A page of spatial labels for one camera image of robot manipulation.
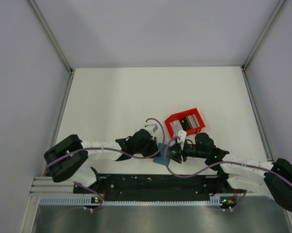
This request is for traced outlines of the blue leather card holder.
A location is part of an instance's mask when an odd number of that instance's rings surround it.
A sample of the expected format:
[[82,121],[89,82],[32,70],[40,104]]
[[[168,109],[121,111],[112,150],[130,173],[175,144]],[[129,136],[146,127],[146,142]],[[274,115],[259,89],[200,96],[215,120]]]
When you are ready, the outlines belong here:
[[171,157],[171,151],[167,150],[165,152],[167,145],[159,143],[158,144],[158,149],[160,150],[160,153],[154,157],[153,162],[162,166],[165,166],[166,164],[169,164],[170,162],[170,157]]

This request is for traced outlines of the red plastic bin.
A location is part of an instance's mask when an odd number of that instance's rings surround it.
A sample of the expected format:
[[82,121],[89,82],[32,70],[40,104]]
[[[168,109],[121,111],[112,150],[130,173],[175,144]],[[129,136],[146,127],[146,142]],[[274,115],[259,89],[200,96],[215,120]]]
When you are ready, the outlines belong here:
[[180,130],[184,130],[187,135],[192,135],[200,133],[206,127],[197,108],[172,114],[164,123],[171,138]]

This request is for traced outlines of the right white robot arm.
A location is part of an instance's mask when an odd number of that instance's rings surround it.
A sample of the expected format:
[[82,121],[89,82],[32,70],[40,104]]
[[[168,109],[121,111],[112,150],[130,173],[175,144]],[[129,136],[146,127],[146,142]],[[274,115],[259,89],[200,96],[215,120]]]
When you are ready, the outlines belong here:
[[165,152],[170,152],[171,159],[179,163],[188,157],[203,158],[206,168],[221,176],[217,186],[223,192],[242,189],[264,195],[292,212],[292,164],[285,159],[262,162],[240,157],[216,147],[207,133],[197,134],[195,143],[178,135]]

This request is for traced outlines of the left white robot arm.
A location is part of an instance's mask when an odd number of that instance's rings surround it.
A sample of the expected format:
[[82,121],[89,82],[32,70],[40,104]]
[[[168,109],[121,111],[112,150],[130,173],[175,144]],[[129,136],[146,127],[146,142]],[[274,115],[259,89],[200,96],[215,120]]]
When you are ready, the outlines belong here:
[[161,127],[154,119],[147,119],[144,127],[132,136],[112,142],[85,141],[72,134],[45,152],[46,171],[55,183],[72,181],[83,185],[89,192],[97,192],[101,181],[95,163],[99,160],[121,162],[158,156],[156,132]]

